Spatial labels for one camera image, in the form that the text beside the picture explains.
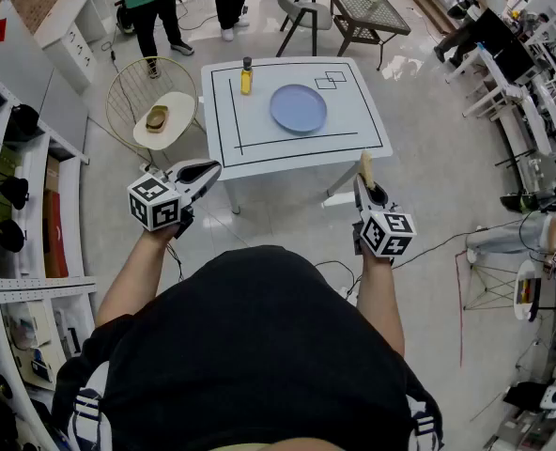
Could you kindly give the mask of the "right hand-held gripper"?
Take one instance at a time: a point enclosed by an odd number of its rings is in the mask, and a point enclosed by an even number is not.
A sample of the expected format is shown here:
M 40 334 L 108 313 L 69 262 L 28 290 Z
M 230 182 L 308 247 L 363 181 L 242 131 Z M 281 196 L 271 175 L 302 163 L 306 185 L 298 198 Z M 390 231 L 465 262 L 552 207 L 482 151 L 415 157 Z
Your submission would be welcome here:
M 411 215 L 373 209 L 385 209 L 389 196 L 362 173 L 356 174 L 353 186 L 355 205 L 361 211 L 361 221 L 353 225 L 354 253 L 361 255 L 365 246 L 377 258 L 394 260 L 402 256 L 417 235 Z

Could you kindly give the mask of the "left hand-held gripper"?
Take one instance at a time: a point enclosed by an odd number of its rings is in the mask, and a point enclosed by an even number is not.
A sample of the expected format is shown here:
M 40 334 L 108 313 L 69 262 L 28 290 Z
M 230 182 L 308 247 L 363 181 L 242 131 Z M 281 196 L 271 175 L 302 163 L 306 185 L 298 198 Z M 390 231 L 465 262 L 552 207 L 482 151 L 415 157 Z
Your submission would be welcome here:
M 219 162 L 191 159 L 172 165 L 162 180 L 146 172 L 128 188 L 131 216 L 148 231 L 178 226 L 177 239 L 193 222 L 192 203 L 204 196 L 221 175 Z

